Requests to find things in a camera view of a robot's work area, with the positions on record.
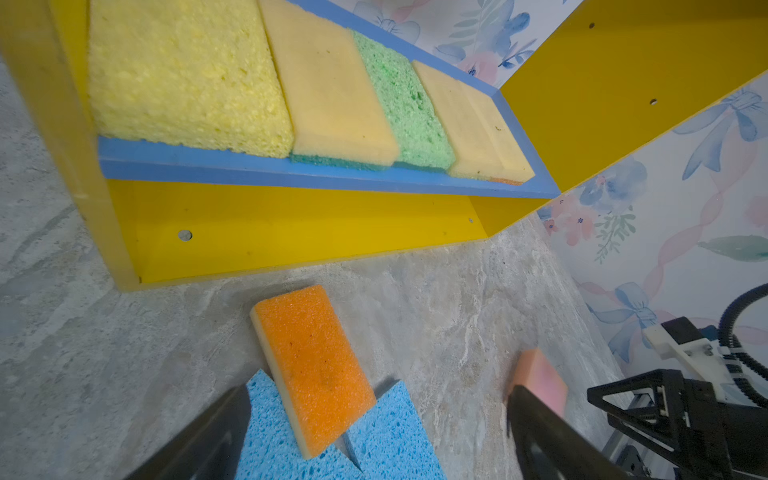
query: floral wallpaper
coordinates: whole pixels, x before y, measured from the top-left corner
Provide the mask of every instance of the floral wallpaper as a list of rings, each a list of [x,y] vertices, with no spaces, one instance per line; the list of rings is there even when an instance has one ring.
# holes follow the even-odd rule
[[[330,0],[501,87],[581,0]]]
[[[716,326],[768,282],[763,99],[768,73],[538,211],[627,376],[680,368],[659,360],[643,329],[678,316]],[[768,365],[768,299],[736,334]]]

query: sponge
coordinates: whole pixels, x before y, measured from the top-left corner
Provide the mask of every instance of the sponge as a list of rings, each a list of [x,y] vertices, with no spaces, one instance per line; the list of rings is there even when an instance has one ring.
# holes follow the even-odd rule
[[[396,165],[445,171],[455,161],[453,149],[408,58],[356,31],[353,36],[400,146]]]
[[[286,0],[260,0],[293,121],[297,160],[390,167],[400,153],[352,38]]]
[[[456,155],[450,175],[514,184],[533,178],[531,165],[488,95],[418,61],[413,67]]]
[[[315,457],[376,404],[371,385],[320,285],[259,302],[250,317],[301,453]]]
[[[364,477],[343,453],[331,445],[317,458],[305,461],[277,387],[259,372],[246,384],[250,396],[250,424],[245,434],[235,480],[256,478],[317,478],[319,480]]]
[[[445,478],[402,381],[349,428],[344,442],[352,461],[372,480]]]
[[[92,0],[98,132],[285,157],[293,129],[253,0]]]
[[[515,376],[507,385],[506,399],[515,385],[523,385],[560,417],[565,414],[568,386],[540,349],[525,350],[520,355]]]

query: blue shelf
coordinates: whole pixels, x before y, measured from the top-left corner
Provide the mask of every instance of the blue shelf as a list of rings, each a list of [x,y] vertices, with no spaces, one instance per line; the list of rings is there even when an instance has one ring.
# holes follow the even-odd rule
[[[447,174],[405,168],[390,168],[384,171],[353,170],[298,164],[287,159],[256,157],[248,154],[237,154],[232,151],[203,150],[146,141],[126,141],[100,137],[98,152],[101,171],[104,176],[114,180],[475,195],[479,197],[556,198],[560,194],[558,186],[538,156],[536,149],[497,89],[356,17],[333,3],[318,0],[291,1],[305,10],[328,18],[341,26],[360,31],[364,35],[401,52],[409,60],[419,60],[464,81],[487,95],[491,95],[536,176],[523,185],[515,186],[490,181],[453,178]]]

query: pink sponge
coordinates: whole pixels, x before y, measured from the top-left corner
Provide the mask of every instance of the pink sponge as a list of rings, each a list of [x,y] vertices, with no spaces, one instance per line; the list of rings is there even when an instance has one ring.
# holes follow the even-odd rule
[[[515,385],[523,385],[560,417],[565,414],[568,386],[540,349],[525,350],[515,369],[515,376],[507,385],[507,399]]]

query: ribbon bow pattern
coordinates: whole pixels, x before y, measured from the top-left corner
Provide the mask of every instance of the ribbon bow pattern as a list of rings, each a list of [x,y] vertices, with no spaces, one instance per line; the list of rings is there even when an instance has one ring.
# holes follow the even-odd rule
[[[734,118],[739,122],[739,133],[745,141],[759,140],[768,135],[768,103],[758,94],[745,89],[729,95],[719,104],[709,107],[673,131],[685,135],[703,130],[727,111],[728,115],[707,134],[690,156],[683,172],[683,180],[693,175],[699,165],[715,172],[720,171],[723,140]]]
[[[648,295],[635,282],[628,282],[617,286],[614,294],[627,308],[609,310],[607,312],[595,312],[589,305],[587,305],[587,308],[603,323],[624,323],[630,317],[636,317],[636,319],[626,322],[621,327],[621,330],[608,342],[611,353],[618,354],[622,360],[629,363],[629,349],[632,343],[632,336],[637,332],[638,328],[642,332],[642,330],[649,326],[656,325],[657,316],[653,310],[648,308],[648,303],[650,302]],[[645,336],[642,336],[642,338],[643,344],[647,348],[651,348]]]

